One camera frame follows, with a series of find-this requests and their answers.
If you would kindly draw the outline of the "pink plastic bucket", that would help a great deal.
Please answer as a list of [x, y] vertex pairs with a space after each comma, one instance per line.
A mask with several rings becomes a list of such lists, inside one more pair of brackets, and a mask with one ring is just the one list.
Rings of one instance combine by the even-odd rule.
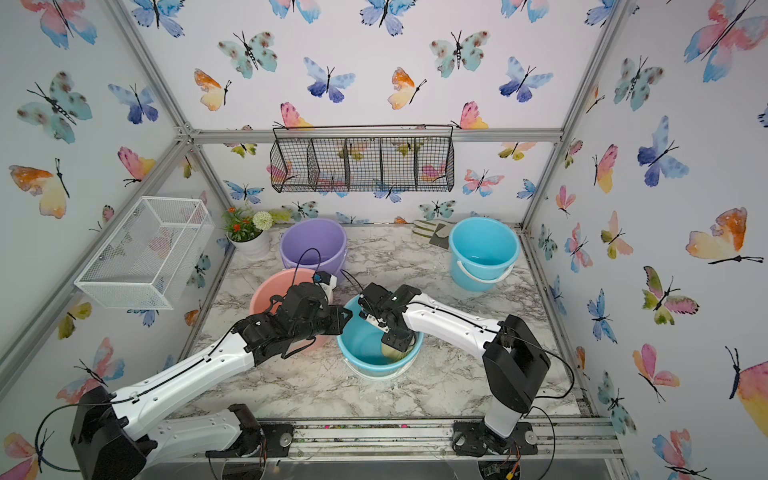
[[[307, 268], [299, 268], [296, 270], [296, 277], [294, 279], [295, 269], [282, 270], [260, 284], [256, 289], [250, 301], [250, 314], [258, 314], [267, 309], [270, 306], [270, 299], [272, 296], [283, 296], [287, 293], [290, 286], [303, 282], [312, 282], [314, 271]], [[330, 336], [317, 335], [314, 344], [309, 346], [304, 352], [312, 352], [319, 350], [331, 340]], [[292, 344], [291, 350], [309, 345], [309, 340], [304, 340]]]

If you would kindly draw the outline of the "yellow microfiber cloth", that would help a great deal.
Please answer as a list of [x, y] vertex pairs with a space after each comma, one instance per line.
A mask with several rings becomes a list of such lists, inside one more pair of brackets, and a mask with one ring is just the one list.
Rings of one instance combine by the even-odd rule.
[[405, 351], [399, 351], [386, 344], [381, 344], [382, 355], [384, 356], [385, 359], [387, 359], [391, 363], [398, 362], [405, 359], [407, 355], [411, 352], [411, 350], [412, 350], [412, 347], [407, 347]]

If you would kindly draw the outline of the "teal plastic bucket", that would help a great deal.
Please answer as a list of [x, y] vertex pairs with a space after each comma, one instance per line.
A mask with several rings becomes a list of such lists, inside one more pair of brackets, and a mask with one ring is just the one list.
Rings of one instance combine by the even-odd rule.
[[418, 333], [415, 336], [412, 350], [405, 359], [391, 363], [381, 353], [384, 333], [359, 316], [358, 297], [352, 297], [345, 305], [353, 317], [344, 327], [343, 333], [337, 337], [337, 344], [346, 365], [355, 374], [373, 381], [392, 380], [404, 374], [415, 362], [423, 345], [424, 334]]
[[471, 217], [449, 234], [450, 274], [462, 289], [485, 292], [503, 282], [521, 253], [518, 235], [500, 221]]

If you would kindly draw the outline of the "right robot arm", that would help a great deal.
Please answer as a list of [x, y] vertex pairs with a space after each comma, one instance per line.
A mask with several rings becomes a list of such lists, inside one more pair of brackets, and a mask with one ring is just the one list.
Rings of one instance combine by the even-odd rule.
[[481, 422], [454, 427], [453, 449], [459, 455], [480, 457], [487, 451], [501, 454], [513, 448], [517, 424], [532, 410], [555, 357], [522, 318], [472, 315], [409, 285], [389, 291], [371, 283], [353, 304], [354, 315], [382, 331], [382, 343], [398, 352], [406, 352], [423, 334], [479, 359], [492, 402]]

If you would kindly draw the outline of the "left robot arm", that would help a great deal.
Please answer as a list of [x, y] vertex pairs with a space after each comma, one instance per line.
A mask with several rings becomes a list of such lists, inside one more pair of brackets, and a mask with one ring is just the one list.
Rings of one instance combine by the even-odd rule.
[[180, 421], [167, 418], [231, 377], [300, 352], [300, 341], [312, 344], [319, 335], [340, 335], [352, 316], [349, 309], [329, 304], [326, 288], [300, 283], [169, 369], [115, 392], [103, 385], [86, 392], [74, 406], [69, 435], [76, 473], [85, 479], [134, 479], [155, 463], [193, 453], [261, 461], [286, 456], [292, 427], [265, 425], [244, 404]]

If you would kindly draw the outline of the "purple plastic bucket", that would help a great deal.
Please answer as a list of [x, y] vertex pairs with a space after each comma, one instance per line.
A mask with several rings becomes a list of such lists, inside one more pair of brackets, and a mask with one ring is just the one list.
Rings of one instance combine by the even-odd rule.
[[279, 253], [286, 269], [299, 265], [339, 276], [347, 258], [348, 236], [336, 221], [308, 219], [285, 231]]

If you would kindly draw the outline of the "beige patterned folded cloth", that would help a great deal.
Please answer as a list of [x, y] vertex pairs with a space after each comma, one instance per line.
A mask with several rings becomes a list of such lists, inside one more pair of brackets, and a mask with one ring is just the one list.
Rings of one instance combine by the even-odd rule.
[[444, 220], [415, 220], [412, 236], [418, 243], [449, 249], [449, 236], [455, 224]]

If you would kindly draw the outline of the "potted flower plant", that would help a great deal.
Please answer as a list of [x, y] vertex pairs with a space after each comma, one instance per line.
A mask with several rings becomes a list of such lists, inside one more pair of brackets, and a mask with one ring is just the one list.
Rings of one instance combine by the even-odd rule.
[[269, 212], [230, 207], [224, 212], [223, 219], [229, 241], [246, 259], [257, 261], [268, 255], [271, 246], [269, 230], [275, 224]]

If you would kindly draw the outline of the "aluminium front rail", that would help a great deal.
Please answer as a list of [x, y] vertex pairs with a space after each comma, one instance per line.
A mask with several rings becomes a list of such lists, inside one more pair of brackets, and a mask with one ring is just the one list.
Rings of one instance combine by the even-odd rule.
[[[305, 421], [240, 420], [231, 411], [199, 417], [163, 420], [155, 425], [135, 421], [126, 426], [127, 435], [147, 456], [149, 466], [186, 458], [203, 458], [208, 450], [230, 447], [247, 427], [267, 423], [294, 426], [293, 443], [286, 458], [228, 458], [214, 460], [267, 462], [334, 460], [454, 460], [451, 448], [453, 424], [479, 419], [373, 420], [331, 419]], [[621, 459], [624, 454], [609, 422], [600, 418], [559, 418], [542, 416], [519, 422], [532, 425], [538, 453], [513, 456], [491, 454], [479, 457], [490, 461], [531, 459]]]

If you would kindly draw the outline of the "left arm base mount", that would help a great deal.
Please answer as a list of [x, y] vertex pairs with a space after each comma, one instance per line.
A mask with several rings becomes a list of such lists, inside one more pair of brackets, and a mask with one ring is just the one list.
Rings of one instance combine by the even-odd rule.
[[224, 450], [208, 450], [211, 459], [258, 458], [269, 460], [286, 458], [293, 443], [294, 426], [288, 423], [267, 423], [245, 428], [235, 442]]

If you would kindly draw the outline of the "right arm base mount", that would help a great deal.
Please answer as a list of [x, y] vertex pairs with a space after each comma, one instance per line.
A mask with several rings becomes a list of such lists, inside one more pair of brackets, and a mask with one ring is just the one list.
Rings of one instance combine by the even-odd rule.
[[538, 453], [537, 437], [528, 422], [519, 422], [506, 437], [494, 433], [483, 421], [455, 422], [451, 448], [458, 456], [475, 458], [491, 454], [517, 456]]

